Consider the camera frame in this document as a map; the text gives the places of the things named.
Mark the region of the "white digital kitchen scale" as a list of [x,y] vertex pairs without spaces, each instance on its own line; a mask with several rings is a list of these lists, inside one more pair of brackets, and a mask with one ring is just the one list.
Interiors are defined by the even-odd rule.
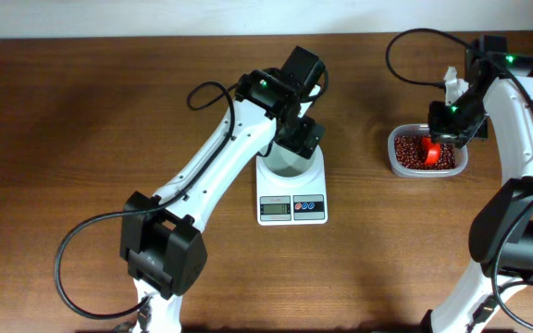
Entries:
[[324,156],[316,148],[316,169],[297,178],[266,172],[256,158],[257,222],[262,226],[321,225],[328,221]]

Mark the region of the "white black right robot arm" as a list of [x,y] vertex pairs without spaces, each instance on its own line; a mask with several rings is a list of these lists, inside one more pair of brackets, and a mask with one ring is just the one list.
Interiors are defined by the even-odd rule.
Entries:
[[502,186],[472,222],[470,264],[446,301],[428,314],[431,332],[480,332],[498,312],[533,330],[506,301],[533,287],[533,57],[511,54],[505,38],[468,44],[465,79],[447,76],[446,97],[429,106],[434,142],[465,147],[494,128]]

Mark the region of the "white round bowl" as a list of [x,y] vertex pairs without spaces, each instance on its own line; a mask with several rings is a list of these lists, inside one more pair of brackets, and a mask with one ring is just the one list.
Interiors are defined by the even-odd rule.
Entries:
[[317,154],[304,158],[274,143],[268,156],[259,157],[257,164],[277,177],[297,178],[316,169],[318,162]]

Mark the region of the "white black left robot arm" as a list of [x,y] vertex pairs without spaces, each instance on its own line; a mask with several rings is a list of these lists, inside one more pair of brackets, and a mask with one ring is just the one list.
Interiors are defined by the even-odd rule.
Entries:
[[207,261],[202,233],[217,203],[249,161],[256,162],[255,211],[261,225],[328,220],[325,129],[306,115],[327,89],[317,55],[296,47],[281,68],[244,74],[228,93],[216,130],[181,172],[151,197],[124,205],[119,255],[139,305],[136,332],[179,332],[183,294]]

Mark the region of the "red plastic scoop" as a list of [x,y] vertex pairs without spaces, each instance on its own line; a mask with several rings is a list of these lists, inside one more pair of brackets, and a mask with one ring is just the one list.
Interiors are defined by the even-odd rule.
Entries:
[[424,153],[424,164],[426,166],[432,166],[439,162],[441,154],[441,146],[439,143],[435,143],[430,137],[423,137],[421,139],[421,145]]

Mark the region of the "clear plastic bean container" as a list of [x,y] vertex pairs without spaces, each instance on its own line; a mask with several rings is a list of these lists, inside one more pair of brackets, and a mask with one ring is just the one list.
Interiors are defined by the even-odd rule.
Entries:
[[434,143],[424,124],[397,127],[388,138],[392,172],[403,178],[441,178],[460,174],[468,163],[466,148]]

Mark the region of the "red adzuki beans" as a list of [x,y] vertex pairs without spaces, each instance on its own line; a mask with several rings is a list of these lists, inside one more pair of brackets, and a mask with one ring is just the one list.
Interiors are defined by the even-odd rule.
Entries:
[[451,144],[440,143],[441,154],[437,164],[426,166],[421,139],[429,136],[397,136],[393,139],[395,157],[402,167],[414,170],[448,170],[456,168],[454,148]]

